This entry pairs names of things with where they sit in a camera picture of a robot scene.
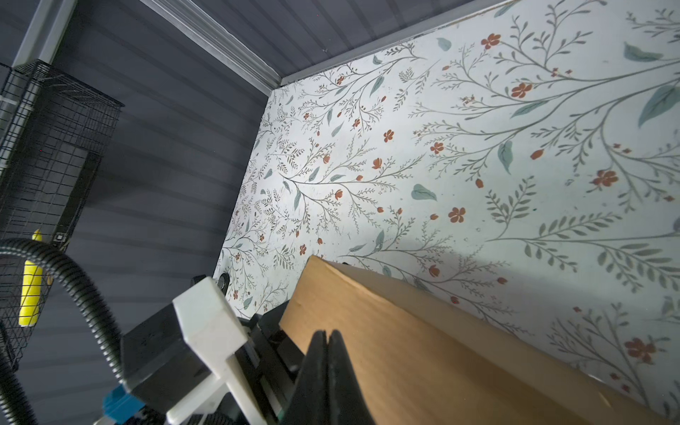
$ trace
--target yellow foam roller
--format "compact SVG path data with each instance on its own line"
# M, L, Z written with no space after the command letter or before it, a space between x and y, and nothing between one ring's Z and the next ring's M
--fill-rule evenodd
M33 233L34 241L42 241L40 229ZM24 282L21 288L21 308L19 310L19 326L35 326L40 313L40 286L43 271L34 262L24 262Z

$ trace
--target white plastic bracket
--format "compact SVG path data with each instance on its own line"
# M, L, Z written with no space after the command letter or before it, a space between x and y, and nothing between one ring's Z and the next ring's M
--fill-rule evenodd
M265 417L234 356L248 336L215 281L206 277L173 299L173 305L184 341L212 374L168 411L168 422L179 425L194 412L211 413L210 400L221 400L228 389L250 425L265 425Z

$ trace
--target wire rack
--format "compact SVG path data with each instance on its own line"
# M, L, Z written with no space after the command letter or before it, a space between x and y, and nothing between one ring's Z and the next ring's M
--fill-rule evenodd
M0 239L65 250L123 104L41 61L0 64L0 78ZM30 266L0 258L0 352L14 370L52 283Z

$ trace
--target floral wallpaper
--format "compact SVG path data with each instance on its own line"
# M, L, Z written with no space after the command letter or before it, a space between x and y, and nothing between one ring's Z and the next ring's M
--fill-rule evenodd
M275 90L215 271L230 304L347 262L680 422L676 9L506 3Z

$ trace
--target red flower pattern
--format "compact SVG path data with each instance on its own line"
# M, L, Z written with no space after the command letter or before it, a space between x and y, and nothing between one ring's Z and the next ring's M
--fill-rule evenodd
M624 345L628 348L629 356L639 358L642 363L653 364L650 355L656 353L656 347L653 343L645 344L641 339L633 338L632 341L628 341Z
M519 86L513 87L512 97L519 97L521 99L522 97L526 96L526 92L531 91L532 87L532 84L520 83Z
M618 181L619 181L619 178L616 177L616 171L600 170L600 171L597 172L597 178L595 180L593 180L591 183L593 183L595 186L597 186L599 188L600 188L600 185L608 188L613 183L616 183Z
M465 215L465 208L458 209L454 207L451 212L449 212L449 218L451 218L451 223L462 223L464 222L463 216Z
M481 44L484 46L486 50L489 50L491 46L495 46L498 43L500 43L500 35L493 33L489 34L488 37L481 41Z
M435 142L434 146L430 146L430 150L434 152L435 155L439 155L439 153L444 150L444 143Z

